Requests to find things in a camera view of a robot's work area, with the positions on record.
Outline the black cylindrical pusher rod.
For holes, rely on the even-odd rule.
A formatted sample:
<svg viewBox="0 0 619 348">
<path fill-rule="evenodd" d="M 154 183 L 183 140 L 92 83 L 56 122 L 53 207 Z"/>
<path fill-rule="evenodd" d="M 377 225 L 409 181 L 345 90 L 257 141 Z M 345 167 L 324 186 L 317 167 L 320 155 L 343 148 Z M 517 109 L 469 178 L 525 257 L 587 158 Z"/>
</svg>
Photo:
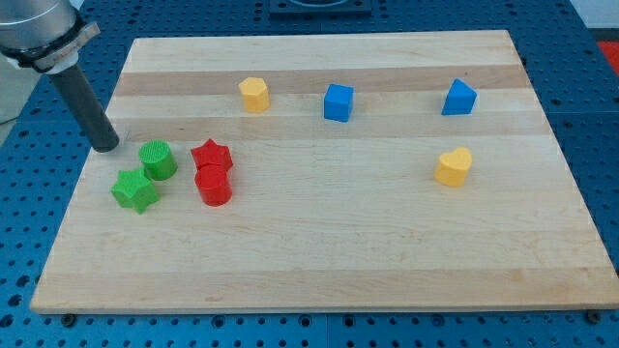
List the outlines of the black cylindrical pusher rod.
<svg viewBox="0 0 619 348">
<path fill-rule="evenodd" d="M 84 132 L 91 147 L 99 153 L 110 152 L 119 142 L 119 136 L 103 106 L 78 64 L 61 72 L 50 74 L 51 83 Z"/>
</svg>

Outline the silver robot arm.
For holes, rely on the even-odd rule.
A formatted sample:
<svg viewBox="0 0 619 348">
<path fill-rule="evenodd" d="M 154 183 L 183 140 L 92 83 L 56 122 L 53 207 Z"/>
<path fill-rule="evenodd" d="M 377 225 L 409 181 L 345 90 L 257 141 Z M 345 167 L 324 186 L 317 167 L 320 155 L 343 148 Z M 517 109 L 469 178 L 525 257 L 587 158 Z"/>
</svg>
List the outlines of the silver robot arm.
<svg viewBox="0 0 619 348">
<path fill-rule="evenodd" d="M 70 0 L 2 0 L 1 54 L 17 69 L 48 76 L 91 147 L 105 153 L 119 137 L 78 64 L 78 52 L 100 34 L 80 3 Z"/>
</svg>

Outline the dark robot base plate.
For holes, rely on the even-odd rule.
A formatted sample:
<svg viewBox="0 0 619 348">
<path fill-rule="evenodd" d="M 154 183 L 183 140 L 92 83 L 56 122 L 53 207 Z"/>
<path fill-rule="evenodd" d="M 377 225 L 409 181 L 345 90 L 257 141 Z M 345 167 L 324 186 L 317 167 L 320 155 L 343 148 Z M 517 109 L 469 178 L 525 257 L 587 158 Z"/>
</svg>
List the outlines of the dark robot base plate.
<svg viewBox="0 0 619 348">
<path fill-rule="evenodd" d="M 285 15 L 367 15 L 372 0 L 267 0 L 270 17 Z"/>
</svg>

